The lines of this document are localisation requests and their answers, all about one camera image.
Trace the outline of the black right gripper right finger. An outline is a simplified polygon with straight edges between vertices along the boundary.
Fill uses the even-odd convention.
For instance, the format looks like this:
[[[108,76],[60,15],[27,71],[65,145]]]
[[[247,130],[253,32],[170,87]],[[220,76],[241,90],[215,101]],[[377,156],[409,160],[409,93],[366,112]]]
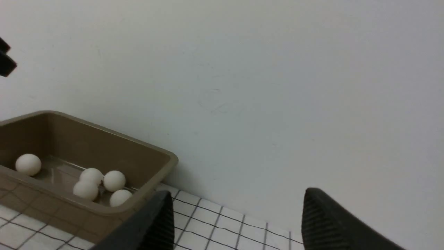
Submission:
[[[305,250],[403,249],[315,187],[304,194],[301,235]]]

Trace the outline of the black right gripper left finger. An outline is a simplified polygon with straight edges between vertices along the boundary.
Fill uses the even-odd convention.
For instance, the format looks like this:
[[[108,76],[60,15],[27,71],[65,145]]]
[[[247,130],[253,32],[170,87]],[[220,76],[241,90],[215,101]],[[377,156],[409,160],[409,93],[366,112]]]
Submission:
[[[169,191],[156,192],[134,215],[92,250],[172,250],[175,227]]]

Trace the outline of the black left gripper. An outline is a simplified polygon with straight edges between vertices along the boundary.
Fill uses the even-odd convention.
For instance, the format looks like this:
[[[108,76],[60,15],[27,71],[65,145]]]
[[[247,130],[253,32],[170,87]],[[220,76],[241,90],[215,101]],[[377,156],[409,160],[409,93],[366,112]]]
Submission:
[[[0,75],[8,77],[17,67],[17,63],[8,55],[10,45],[0,38]]]

